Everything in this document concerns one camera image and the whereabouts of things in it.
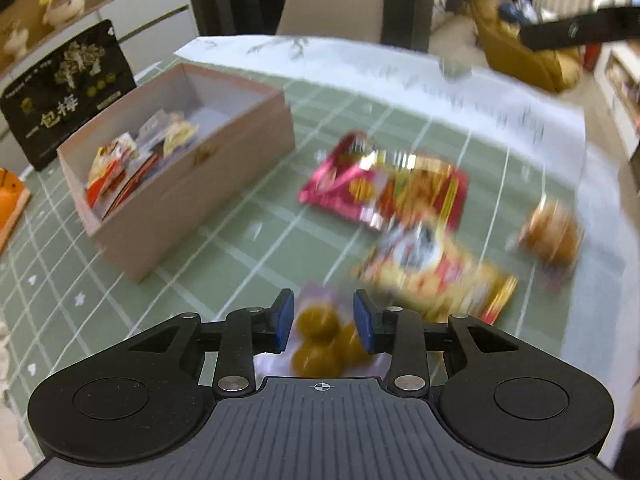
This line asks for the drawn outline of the green plums clear pack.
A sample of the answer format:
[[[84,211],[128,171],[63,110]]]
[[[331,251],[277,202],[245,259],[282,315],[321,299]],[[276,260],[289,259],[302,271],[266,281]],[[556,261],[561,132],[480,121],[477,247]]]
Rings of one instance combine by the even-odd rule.
[[[304,287],[288,343],[290,367],[300,378],[341,378],[373,373],[376,358],[364,350],[352,304],[319,283]]]

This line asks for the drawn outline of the snacks inside box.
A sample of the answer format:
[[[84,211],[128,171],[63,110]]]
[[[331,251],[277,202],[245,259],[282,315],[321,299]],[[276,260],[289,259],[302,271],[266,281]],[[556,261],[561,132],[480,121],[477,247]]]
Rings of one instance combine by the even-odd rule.
[[[182,113],[166,113],[161,108],[136,134],[125,132],[101,146],[86,184],[92,212],[100,220],[112,214],[145,180],[190,148],[199,128]]]

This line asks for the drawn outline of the yellow red snack bag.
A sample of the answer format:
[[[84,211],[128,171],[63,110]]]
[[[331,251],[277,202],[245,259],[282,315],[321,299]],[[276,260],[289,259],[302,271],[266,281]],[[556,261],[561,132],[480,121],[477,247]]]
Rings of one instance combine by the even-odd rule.
[[[515,276],[478,260],[441,224],[425,220],[390,226],[356,275],[428,322],[471,315],[494,324],[518,286]]]

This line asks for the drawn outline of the pink red snack bag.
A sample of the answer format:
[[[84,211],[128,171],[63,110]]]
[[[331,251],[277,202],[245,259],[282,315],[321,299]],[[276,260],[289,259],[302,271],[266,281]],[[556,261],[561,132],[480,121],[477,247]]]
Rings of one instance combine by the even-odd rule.
[[[446,159],[379,148],[362,132],[345,134],[298,194],[302,204],[381,231],[408,214],[457,231],[469,177]]]

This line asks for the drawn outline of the brown bun pack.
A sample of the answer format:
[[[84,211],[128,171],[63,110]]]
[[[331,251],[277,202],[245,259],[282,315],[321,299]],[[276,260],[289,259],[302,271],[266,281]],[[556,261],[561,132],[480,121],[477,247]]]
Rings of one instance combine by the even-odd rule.
[[[541,196],[506,249],[529,255],[553,281],[567,281],[573,274],[585,237],[582,218],[562,200]]]

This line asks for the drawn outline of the pink wooden box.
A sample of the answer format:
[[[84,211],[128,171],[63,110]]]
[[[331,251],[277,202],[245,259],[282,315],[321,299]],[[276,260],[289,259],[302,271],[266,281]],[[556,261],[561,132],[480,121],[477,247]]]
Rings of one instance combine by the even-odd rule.
[[[159,110],[183,114],[197,126],[194,142],[100,218],[85,192],[96,151],[122,133],[137,133]],[[87,236],[111,266],[137,283],[294,146],[293,119],[281,89],[179,63],[77,130],[58,148],[58,160]]]

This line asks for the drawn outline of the green checkered table mat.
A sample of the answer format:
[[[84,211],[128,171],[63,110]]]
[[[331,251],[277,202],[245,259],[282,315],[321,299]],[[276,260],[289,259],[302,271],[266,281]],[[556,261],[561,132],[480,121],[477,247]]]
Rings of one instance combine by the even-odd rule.
[[[384,148],[446,158],[468,173],[459,242],[518,278],[499,326],[560,352],[572,293],[546,292],[534,264],[509,252],[508,243],[541,196],[572,202],[570,188],[472,131],[307,81],[272,77],[271,83],[291,105],[294,152],[208,218],[140,284],[114,270],[90,240],[58,164],[27,176],[32,199],[1,257],[11,408],[24,413],[32,390],[56,370],[180,312],[214,320],[310,282],[354,290],[352,270],[373,245],[373,233],[297,199],[349,130],[369,133]]]

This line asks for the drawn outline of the beige chair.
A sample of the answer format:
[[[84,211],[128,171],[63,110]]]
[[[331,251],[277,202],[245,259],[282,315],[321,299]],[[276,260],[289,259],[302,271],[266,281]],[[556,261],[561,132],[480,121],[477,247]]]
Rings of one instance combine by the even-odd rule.
[[[277,34],[378,44],[383,14],[384,0],[285,0]]]

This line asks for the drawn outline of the orange packet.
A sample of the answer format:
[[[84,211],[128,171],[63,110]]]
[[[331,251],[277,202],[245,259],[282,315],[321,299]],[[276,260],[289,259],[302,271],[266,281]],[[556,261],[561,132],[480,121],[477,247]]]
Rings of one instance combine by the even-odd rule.
[[[32,193],[12,171],[1,168],[0,174],[0,252],[3,252]]]

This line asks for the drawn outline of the black plum gift bag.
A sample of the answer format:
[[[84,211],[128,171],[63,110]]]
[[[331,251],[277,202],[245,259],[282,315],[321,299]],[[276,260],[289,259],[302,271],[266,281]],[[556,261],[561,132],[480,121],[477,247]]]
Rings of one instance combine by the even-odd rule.
[[[1,111],[26,159],[40,171],[73,133],[135,88],[113,23],[103,20],[9,84]]]

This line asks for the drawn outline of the white teapot figurine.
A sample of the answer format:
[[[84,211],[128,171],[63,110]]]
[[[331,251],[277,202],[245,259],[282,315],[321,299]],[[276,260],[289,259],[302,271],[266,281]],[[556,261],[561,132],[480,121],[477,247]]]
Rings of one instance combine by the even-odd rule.
[[[43,7],[42,24],[59,28],[84,14],[87,0],[39,0],[38,3]]]

